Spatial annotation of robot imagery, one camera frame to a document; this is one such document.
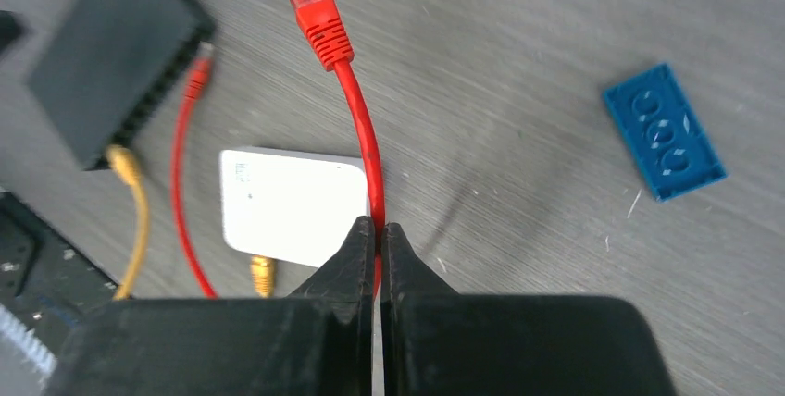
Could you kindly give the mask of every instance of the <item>white device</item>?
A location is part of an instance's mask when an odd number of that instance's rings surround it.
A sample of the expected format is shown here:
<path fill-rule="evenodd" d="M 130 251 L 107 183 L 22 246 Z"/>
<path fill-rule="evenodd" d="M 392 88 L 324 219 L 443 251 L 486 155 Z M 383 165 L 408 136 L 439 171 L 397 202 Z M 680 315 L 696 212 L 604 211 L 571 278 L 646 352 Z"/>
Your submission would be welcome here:
<path fill-rule="evenodd" d="M 359 158 L 244 147 L 220 154 L 223 237 L 235 250 L 320 267 L 359 216 Z"/>

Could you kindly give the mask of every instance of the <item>screw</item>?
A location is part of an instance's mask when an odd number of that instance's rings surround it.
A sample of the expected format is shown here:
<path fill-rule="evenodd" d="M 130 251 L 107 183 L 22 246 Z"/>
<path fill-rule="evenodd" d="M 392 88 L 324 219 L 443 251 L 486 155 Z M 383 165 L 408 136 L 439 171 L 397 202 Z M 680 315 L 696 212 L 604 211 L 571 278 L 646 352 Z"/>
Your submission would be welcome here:
<path fill-rule="evenodd" d="M 4 273 L 10 271 L 16 271 L 19 269 L 19 264 L 12 264 L 10 262 L 5 262 L 4 264 L 0 265 L 0 269 L 2 269 Z"/>

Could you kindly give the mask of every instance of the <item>blue plastic block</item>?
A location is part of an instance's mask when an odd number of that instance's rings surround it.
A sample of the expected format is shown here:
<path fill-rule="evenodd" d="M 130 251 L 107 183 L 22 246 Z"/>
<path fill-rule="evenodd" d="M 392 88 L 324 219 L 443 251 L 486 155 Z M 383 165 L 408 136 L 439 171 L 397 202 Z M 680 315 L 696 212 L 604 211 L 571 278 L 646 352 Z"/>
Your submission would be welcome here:
<path fill-rule="evenodd" d="M 727 176 L 668 65 L 605 91 L 604 99 L 658 201 Z"/>

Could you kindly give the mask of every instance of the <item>wood grain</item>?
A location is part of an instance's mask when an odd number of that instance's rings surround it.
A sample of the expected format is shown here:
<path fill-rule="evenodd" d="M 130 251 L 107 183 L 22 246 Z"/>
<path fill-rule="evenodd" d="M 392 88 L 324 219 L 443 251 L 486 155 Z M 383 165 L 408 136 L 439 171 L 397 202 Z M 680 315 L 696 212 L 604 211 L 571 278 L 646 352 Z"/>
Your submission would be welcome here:
<path fill-rule="evenodd" d="M 129 193 L 76 170 L 23 84 L 71 1 L 0 0 L 31 27 L 0 65 L 0 182 L 118 275 Z M 189 140 L 188 214 L 220 293 L 250 295 L 248 259 L 221 236 L 219 151 L 357 155 L 355 132 L 287 0 L 204 1 L 220 62 Z M 622 296 L 651 321 L 683 394 L 782 394 L 785 0 L 338 2 L 389 219 L 434 270 L 461 291 Z M 600 92 L 662 60 L 730 177 L 668 204 L 644 190 L 627 218 L 642 180 Z M 155 212 L 145 297 L 198 293 L 167 200 L 176 104 L 175 91 L 134 144 Z M 309 274 L 282 266 L 279 293 Z"/>

